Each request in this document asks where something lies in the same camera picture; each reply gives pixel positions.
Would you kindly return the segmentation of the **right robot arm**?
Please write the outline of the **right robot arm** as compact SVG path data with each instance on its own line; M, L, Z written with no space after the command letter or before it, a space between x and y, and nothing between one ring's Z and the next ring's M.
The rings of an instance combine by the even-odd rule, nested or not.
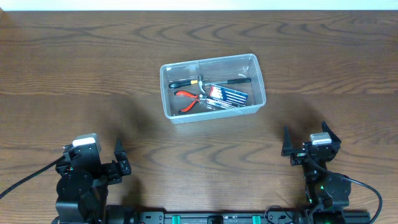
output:
M284 128L281 156L290 158L290 165L301 166L305 179L308 208L294 212L293 223L344 222L343 208L349 205L351 182L327 169L340 149L341 140L322 122L322 132L310 135L302 147L294 148L288 128Z

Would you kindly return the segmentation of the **red-handled small pliers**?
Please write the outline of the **red-handled small pliers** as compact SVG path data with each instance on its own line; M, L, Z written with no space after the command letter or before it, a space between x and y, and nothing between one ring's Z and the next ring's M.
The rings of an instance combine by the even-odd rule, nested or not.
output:
M178 113L179 114L185 114L188 113L189 111L192 110L192 108L199 103L202 103L206 100L206 96L203 95L202 93L200 94L193 94L190 93L189 91L175 91L174 95L177 98L184 99L184 108L180 108Z

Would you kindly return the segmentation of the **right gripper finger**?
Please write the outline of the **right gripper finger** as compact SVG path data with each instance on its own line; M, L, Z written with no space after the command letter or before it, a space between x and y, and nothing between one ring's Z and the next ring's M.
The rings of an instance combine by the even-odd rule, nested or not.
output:
M293 145L292 141L289 135L289 130L288 127L284 127L284 138L283 138L283 144L282 144L282 150L281 150L281 156L290 156L293 153Z
M325 121L322 121L322 130L323 132L329 134L332 141L333 149L339 150L341 147L341 139L328 127Z

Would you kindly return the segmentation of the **blue precision screwdriver set case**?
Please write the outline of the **blue precision screwdriver set case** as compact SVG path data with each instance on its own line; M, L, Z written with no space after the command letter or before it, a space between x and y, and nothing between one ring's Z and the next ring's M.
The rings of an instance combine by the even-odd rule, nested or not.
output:
M248 94L238 90L212 85L208 94L209 98L225 108L240 108L246 106Z

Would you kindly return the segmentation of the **black yellow screwdriver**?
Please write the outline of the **black yellow screwdriver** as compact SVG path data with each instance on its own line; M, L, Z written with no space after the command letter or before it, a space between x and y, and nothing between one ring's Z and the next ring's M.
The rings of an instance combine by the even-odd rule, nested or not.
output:
M169 83L170 89L177 89L185 86L197 84L198 80L177 80Z

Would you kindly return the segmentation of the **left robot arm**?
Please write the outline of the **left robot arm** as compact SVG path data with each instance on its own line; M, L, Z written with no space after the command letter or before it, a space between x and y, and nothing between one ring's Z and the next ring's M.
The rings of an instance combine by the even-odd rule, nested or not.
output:
M94 137L76 139L65 146L63 159L56 165L61 175L55 223L127 223L125 212L106 204L108 187L120 184L131 174L131 166L120 139L116 140L115 160L103 164L100 146Z

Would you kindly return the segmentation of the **small black-handled claw hammer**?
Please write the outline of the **small black-handled claw hammer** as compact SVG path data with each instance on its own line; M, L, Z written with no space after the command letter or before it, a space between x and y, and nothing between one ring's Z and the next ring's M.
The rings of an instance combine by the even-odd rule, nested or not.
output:
M207 85L249 83L251 82L251 78L237 78L237 79L217 81L217 82L206 82L203 79L203 76L199 75L197 81L200 91L205 95L206 94L205 86Z

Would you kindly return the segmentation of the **clear plastic storage container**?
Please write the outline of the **clear plastic storage container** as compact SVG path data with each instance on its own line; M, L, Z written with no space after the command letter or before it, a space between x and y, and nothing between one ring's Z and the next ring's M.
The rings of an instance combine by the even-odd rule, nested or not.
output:
M165 116L173 124L252 114L266 104L254 54L165 64L160 90Z

